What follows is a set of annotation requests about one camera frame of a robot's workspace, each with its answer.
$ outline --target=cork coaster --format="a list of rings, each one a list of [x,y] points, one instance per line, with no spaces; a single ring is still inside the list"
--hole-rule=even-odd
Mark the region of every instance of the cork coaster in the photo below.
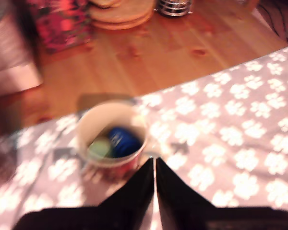
[[[122,0],[89,0],[91,3],[97,5],[100,8],[117,7]]]
[[[91,6],[89,12],[91,18],[99,23],[125,23],[147,17],[155,4],[155,0],[124,0],[116,8]]]
[[[103,23],[98,21],[93,21],[92,24],[96,27],[106,29],[106,30],[124,30],[136,27],[147,22],[151,16],[153,15],[153,11],[151,10],[147,15],[140,19],[132,20],[125,23]]]

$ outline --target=paw print fabric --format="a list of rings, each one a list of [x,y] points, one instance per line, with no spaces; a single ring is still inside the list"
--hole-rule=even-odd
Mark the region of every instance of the paw print fabric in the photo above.
[[[212,204],[288,210],[288,47],[135,100],[168,166]],[[11,136],[18,167],[0,189],[0,230],[30,211],[98,205],[125,184],[103,182],[94,168],[81,173],[76,151],[53,158],[56,148],[77,146],[78,119],[69,115]],[[157,205],[144,224],[161,230]]]

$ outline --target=green ball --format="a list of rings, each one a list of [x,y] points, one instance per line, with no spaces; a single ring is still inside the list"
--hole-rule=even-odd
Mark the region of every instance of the green ball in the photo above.
[[[108,138],[96,138],[89,146],[89,157],[111,157],[111,143]]]

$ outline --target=paper cup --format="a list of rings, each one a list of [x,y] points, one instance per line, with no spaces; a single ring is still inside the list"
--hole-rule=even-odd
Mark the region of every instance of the paper cup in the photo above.
[[[90,109],[78,123],[79,149],[77,152],[88,164],[97,167],[106,176],[122,178],[139,165],[141,154],[147,145],[147,126],[145,119],[129,103],[110,101],[98,104]],[[141,148],[133,154],[121,158],[91,157],[88,147],[94,139],[105,136],[114,127],[122,127],[132,132],[142,142]]]

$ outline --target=cup rim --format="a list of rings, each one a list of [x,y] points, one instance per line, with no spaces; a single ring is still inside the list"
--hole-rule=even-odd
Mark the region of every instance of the cup rim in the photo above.
[[[137,150],[136,152],[125,156],[125,157],[120,157],[120,158],[106,158],[108,160],[108,162],[100,162],[97,160],[93,160],[93,159],[89,159],[87,156],[84,155],[84,152],[87,151],[87,147],[84,143],[81,143],[80,137],[79,137],[79,124],[81,123],[81,121],[83,121],[86,117],[88,117],[90,115],[90,112],[96,108],[97,106],[103,105],[103,104],[128,104],[127,102],[124,101],[118,101],[118,100],[111,100],[111,101],[107,101],[107,102],[103,102],[103,103],[99,103],[97,105],[95,105],[94,107],[92,107],[91,109],[89,109],[82,117],[81,119],[78,121],[77,123],[77,128],[76,128],[76,146],[77,146],[77,154],[86,162],[89,163],[93,166],[99,167],[99,168],[115,168],[115,167],[119,167],[122,166],[126,163],[131,162],[132,160],[134,160],[139,154],[141,154],[143,152],[143,149],[145,148],[145,146],[147,145],[148,142],[148,123],[146,121],[146,119],[139,114],[136,110],[134,110],[134,113],[141,119],[141,123],[143,124],[144,128],[145,128],[145,136],[144,136],[144,140],[143,143],[140,147],[139,150]]]

